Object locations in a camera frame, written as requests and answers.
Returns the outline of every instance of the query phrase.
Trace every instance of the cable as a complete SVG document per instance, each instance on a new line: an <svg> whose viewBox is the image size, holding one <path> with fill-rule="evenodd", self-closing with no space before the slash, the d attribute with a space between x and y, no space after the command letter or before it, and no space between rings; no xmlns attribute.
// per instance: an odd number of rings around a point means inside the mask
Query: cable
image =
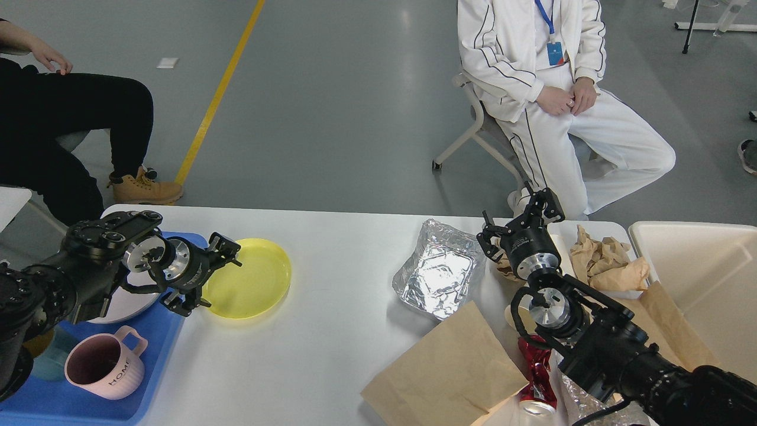
<svg viewBox="0 0 757 426"><path fill-rule="evenodd" d="M600 418L611 415L614 412L619 412L620 410L624 409L625 407L628 407L631 404L630 399L623 399L621 402L613 405L612 407L607 407L605 409L601 409L598 412L593 412L589 414L588 416L582 418L579 421L576 421L573 426L585 426L586 424L591 423L592 421L599 420Z"/></svg>
<svg viewBox="0 0 757 426"><path fill-rule="evenodd" d="M525 329L525 325L523 325L523 320L520 318L520 312L518 312L518 305L520 305L521 299L523 299L523 296L530 295L531 297L534 297L535 299L538 297L541 297L542 300L544 300L544 296L541 295L541 293L537 292L536 290L533 290L530 287L521 287L516 291L515 296L512 298L512 302L510 303L510 314L512 315L512 322L516 326L516 330L518 331L518 334L521 335L525 339L526 342L528 342L529 345L533 345L534 347L537 347L538 349L543 350L552 350L552 346L549 346L545 343L542 343L538 340L534 340L531 338L531 336L528 334L528 332Z"/></svg>

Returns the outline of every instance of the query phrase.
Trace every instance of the id badge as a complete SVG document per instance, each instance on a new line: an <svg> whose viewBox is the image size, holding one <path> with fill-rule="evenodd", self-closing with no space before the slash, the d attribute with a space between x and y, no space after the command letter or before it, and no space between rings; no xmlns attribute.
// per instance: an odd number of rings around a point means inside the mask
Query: id badge
<svg viewBox="0 0 757 426"><path fill-rule="evenodd" d="M550 42L547 43L547 54L550 57L550 65L562 65L565 63L565 58L562 55L562 43Z"/></svg>

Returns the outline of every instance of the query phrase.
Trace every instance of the pink mug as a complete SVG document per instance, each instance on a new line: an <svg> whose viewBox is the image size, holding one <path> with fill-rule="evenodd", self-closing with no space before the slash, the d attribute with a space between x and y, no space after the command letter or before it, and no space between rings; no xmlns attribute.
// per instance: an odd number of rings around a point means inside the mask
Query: pink mug
<svg viewBox="0 0 757 426"><path fill-rule="evenodd" d="M139 340L134 349L123 344L129 334ZM68 355L64 366L66 379L103 398L125 398L139 387L145 376L145 365L139 359L145 348L147 340L128 325L115 334L87 337Z"/></svg>

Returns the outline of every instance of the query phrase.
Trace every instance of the blue tray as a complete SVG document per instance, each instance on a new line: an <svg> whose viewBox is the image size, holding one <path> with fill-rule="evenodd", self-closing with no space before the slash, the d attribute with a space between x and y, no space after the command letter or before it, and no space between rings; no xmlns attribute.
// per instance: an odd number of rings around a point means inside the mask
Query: blue tray
<svg viewBox="0 0 757 426"><path fill-rule="evenodd" d="M207 247L205 238L196 233L164 232L164 236L180 236L201 248ZM115 333L122 325L134 327L149 342L140 357L145 363L145 379L131 395L111 401L75 387L66 380L51 382L31 376L15 395L0 403L0 424L136 424L150 406L183 320L184 317L156 302L134 318L116 324L60 323L78 340L97 333ZM133 337L127 338L126 343L133 346L131 339Z"/></svg>

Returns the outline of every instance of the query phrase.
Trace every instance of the yellow floor line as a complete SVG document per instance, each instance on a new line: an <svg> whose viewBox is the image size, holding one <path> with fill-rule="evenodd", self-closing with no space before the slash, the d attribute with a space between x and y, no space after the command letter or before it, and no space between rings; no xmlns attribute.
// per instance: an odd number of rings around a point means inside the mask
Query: yellow floor line
<svg viewBox="0 0 757 426"><path fill-rule="evenodd" d="M182 185L184 184L184 181L189 174L189 170L192 168L192 164L194 164L195 162L195 158L197 157L197 153L200 150L200 146L202 146L202 142L205 140L207 129L208 127L210 127L210 123L213 122L213 117L215 117L216 115L218 104L221 103L223 94L226 93L226 88L229 86L229 81L232 79L232 75L234 74L237 63L239 63L239 58L241 57L242 52L245 50L247 40L250 38L252 29L255 27L255 22L257 22L257 17L258 15L260 15L260 11L263 10L263 4L265 2L266 0L258 0L257 5L255 6L255 10L252 12L252 16L250 16L250 20L247 22L245 31L241 35L239 43L237 43L234 55L232 56L231 61L229 61L229 66L226 67L226 72L223 73L221 83L219 83L218 89L216 89L216 94L213 96L213 100L210 101L210 106L207 107L205 118L202 119L200 128L197 130L197 134L195 134L195 140L192 141L192 146L189 147L189 151L187 151L187 155L186 157L184 157L182 167L179 169L179 173L176 175L176 183Z"/></svg>

